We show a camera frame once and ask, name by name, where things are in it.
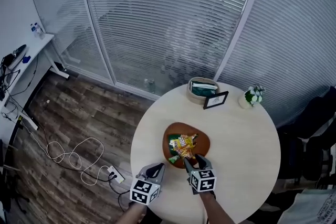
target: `electrical outlet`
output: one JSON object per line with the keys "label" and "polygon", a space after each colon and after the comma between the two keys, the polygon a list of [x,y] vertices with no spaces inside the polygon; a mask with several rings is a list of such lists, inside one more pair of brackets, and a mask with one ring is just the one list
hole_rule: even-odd
{"label": "electrical outlet", "polygon": [[110,168],[107,169],[107,171],[109,171],[110,174],[112,175],[116,175],[117,177],[115,177],[114,179],[118,182],[121,183],[125,180],[125,178],[118,172],[117,169],[115,169],[114,166],[110,166]]}

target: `white flowers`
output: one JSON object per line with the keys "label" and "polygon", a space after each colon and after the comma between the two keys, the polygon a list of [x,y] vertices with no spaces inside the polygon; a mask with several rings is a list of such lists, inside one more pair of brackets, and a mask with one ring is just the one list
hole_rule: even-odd
{"label": "white flowers", "polygon": [[263,100],[262,94],[264,91],[264,87],[260,84],[255,84],[254,87],[249,87],[248,91],[245,92],[245,99],[251,106],[254,106],[256,102],[260,103]]}

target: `white wall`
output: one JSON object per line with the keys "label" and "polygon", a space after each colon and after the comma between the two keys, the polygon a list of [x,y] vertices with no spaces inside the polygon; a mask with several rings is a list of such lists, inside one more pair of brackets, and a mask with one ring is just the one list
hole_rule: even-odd
{"label": "white wall", "polygon": [[[40,19],[33,0],[0,0],[0,60],[19,46],[23,45],[28,37],[31,37],[32,32],[30,31],[30,24],[35,22],[40,23]],[[30,66],[22,75],[12,93],[19,92],[26,88],[35,70],[35,61],[36,60],[30,63]],[[21,106],[25,105],[31,92],[49,67],[50,63],[47,61],[44,54],[40,54],[37,72],[32,84],[26,92],[17,95],[15,98]],[[0,139],[2,139],[4,143],[9,142],[14,125],[14,123],[0,116]]]}

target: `hardwood floor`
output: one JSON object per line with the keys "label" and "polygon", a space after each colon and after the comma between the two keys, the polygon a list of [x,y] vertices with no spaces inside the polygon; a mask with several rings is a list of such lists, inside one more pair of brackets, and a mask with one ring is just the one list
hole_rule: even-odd
{"label": "hardwood floor", "polygon": [[[32,100],[28,114],[41,125],[33,132],[36,140],[46,149],[45,134],[49,142],[58,141],[66,152],[88,137],[104,145],[104,154],[87,172],[96,177],[102,165],[113,165],[125,181],[113,186],[118,192],[130,189],[132,183],[130,151],[137,124],[152,101],[111,87],[97,84],[81,76],[70,80],[50,74]],[[9,223],[114,223],[122,214],[118,195],[106,182],[88,186],[81,181],[80,173],[64,169],[49,159],[31,135],[19,130],[14,145],[15,165],[21,171],[19,191],[30,199],[22,201],[26,215],[14,206]],[[76,148],[83,167],[91,165],[101,154],[101,145],[88,140]],[[57,144],[51,144],[50,155],[62,153]],[[60,163],[70,167],[69,155]],[[71,160],[80,165],[76,156]],[[99,178],[106,180],[104,168]],[[94,179],[83,175],[83,180],[93,184]],[[128,206],[128,194],[121,198],[121,205]]]}

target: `small potted plant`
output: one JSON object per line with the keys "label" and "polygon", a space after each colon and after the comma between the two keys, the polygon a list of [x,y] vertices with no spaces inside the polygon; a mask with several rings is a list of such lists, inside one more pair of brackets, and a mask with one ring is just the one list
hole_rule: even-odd
{"label": "small potted plant", "polygon": [[265,88],[260,84],[254,84],[248,88],[248,91],[239,97],[238,103],[243,109],[249,109],[254,106],[255,103],[260,103],[263,100],[263,93]]}

